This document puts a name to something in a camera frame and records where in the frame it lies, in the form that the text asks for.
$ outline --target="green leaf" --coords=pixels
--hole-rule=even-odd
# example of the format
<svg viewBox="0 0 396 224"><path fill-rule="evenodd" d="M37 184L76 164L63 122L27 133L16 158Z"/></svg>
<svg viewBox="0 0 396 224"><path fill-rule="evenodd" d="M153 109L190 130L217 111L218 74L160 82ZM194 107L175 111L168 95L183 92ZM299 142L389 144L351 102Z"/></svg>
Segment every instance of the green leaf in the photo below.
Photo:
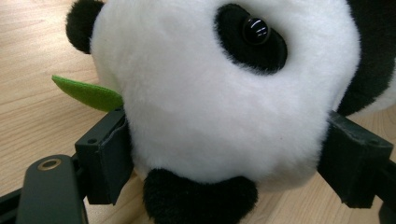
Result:
<svg viewBox="0 0 396 224"><path fill-rule="evenodd" d="M122 97L113 90L58 76L52 80L66 94L92 108L108 112L123 105Z"/></svg>

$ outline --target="black eye patch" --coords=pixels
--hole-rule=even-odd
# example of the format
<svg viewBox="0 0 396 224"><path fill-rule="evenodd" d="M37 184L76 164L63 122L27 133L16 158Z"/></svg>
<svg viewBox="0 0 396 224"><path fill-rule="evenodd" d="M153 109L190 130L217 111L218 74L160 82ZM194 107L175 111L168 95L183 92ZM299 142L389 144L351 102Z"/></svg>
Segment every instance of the black eye patch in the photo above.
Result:
<svg viewBox="0 0 396 224"><path fill-rule="evenodd" d="M229 4L219 8L215 24L220 44L233 63L247 65L264 75L271 75L285 65L286 43L263 19Z"/></svg>

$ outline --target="panda plush toy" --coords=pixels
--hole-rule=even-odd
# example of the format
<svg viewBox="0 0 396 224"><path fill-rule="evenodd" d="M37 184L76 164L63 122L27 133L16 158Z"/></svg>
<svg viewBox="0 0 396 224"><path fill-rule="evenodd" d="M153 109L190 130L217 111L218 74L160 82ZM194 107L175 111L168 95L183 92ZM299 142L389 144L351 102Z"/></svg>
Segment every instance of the panda plush toy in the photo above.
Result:
<svg viewBox="0 0 396 224"><path fill-rule="evenodd" d="M332 110L396 99L394 0L79 0L66 32L121 99L96 104L123 105L156 223L238 223L315 173Z"/></svg>

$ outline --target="stuffed animal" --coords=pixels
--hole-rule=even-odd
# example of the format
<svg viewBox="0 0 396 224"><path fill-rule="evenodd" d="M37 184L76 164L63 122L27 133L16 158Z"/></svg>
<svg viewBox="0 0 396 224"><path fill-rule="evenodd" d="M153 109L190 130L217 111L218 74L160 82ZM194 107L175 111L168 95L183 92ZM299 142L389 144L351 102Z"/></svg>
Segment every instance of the stuffed animal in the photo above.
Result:
<svg viewBox="0 0 396 224"><path fill-rule="evenodd" d="M330 111L395 103L395 15L393 0L79 0L67 36L103 87L54 80L123 105L156 223L238 223L258 192L315 173Z"/></svg>

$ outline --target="light wooden floor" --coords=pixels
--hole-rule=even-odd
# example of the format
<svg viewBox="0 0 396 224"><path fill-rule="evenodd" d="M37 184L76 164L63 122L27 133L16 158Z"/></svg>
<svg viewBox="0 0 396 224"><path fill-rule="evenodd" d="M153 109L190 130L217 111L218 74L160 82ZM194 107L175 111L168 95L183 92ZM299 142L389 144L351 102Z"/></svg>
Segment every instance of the light wooden floor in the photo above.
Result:
<svg viewBox="0 0 396 224"><path fill-rule="evenodd" d="M71 47L64 18L72 0L0 1L0 195L21 187L26 168L53 154L74 154L74 143L104 113L70 99L51 82L60 75L97 83L92 59ZM396 143L396 107L357 122ZM116 206L87 205L91 223L150 223L133 177ZM263 194L243 223L375 224L369 210L342 205L316 175L301 189Z"/></svg>

